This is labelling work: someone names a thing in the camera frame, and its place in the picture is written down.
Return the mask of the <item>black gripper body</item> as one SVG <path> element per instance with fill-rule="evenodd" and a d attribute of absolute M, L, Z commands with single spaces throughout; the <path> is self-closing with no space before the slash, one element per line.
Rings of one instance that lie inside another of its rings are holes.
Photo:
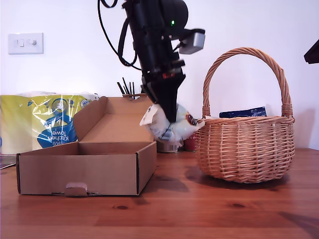
<path fill-rule="evenodd" d="M 142 70 L 143 84 L 180 84 L 185 75 L 179 54 L 173 51 L 169 37 L 134 37 L 134 49 Z"/>

